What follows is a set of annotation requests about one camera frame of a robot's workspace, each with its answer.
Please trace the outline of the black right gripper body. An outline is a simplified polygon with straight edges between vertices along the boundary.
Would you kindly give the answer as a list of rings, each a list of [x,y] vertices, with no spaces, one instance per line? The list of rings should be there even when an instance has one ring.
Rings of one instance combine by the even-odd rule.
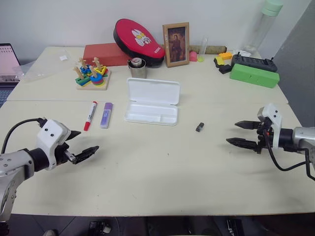
[[[270,147],[273,145],[273,129],[271,127],[272,122],[270,120],[265,120],[259,123],[257,127],[257,134],[258,134],[258,143],[257,143],[257,154],[261,154],[263,148],[268,148],[267,145],[269,144]]]

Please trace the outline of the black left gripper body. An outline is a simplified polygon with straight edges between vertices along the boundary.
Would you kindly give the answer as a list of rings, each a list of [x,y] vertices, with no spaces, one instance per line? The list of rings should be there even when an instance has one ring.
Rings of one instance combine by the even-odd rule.
[[[63,143],[62,145],[58,145],[55,149],[55,159],[56,165],[64,164],[70,161],[72,164],[75,164],[75,156],[69,150],[69,145],[67,143]]]

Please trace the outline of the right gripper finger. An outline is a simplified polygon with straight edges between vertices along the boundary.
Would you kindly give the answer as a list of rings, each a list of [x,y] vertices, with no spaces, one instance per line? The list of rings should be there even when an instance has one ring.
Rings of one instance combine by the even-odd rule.
[[[236,122],[234,125],[241,127],[243,129],[249,129],[249,130],[254,130],[257,129],[260,126],[261,122],[259,121],[248,121],[248,120],[243,120]]]
[[[228,138],[226,141],[236,147],[250,149],[253,151],[257,151],[258,144],[254,141],[249,141],[243,138]]]

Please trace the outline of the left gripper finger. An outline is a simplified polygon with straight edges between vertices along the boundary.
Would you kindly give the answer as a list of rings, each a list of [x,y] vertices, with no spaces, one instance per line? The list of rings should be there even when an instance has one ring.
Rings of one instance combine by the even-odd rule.
[[[99,146],[90,147],[88,149],[83,150],[80,154],[74,156],[73,164],[78,164],[96,153],[99,149]]]
[[[80,134],[81,134],[80,131],[71,131],[71,132],[70,132],[70,135],[68,136],[68,138],[67,138],[66,140],[67,140],[67,141],[68,141],[68,140],[71,140],[71,139],[75,138],[76,136],[78,136],[78,135],[80,135]]]

